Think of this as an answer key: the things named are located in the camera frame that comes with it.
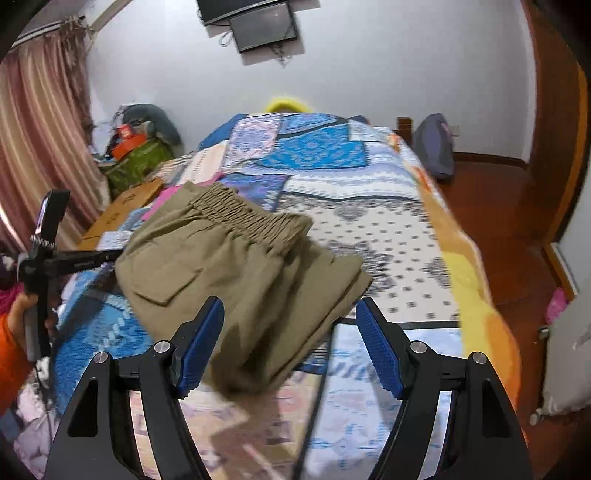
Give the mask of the person left hand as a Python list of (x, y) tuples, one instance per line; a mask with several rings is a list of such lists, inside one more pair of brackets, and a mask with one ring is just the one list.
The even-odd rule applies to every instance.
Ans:
[[(38, 296), (35, 294), (20, 293), (13, 302), (7, 316), (8, 329), (23, 351), (26, 350), (25, 313), (32, 307), (35, 307), (37, 301)], [(53, 338), (57, 334), (58, 321), (58, 316), (54, 308), (60, 306), (61, 297), (59, 295), (53, 296), (50, 304), (50, 313), (45, 320), (45, 328), (49, 336)]]

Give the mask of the orange sleeve forearm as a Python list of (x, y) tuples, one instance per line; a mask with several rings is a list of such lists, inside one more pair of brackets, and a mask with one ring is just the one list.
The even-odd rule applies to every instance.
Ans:
[(8, 327), (8, 315), (1, 315), (0, 331), (0, 414), (11, 406), (32, 370), (26, 353)]

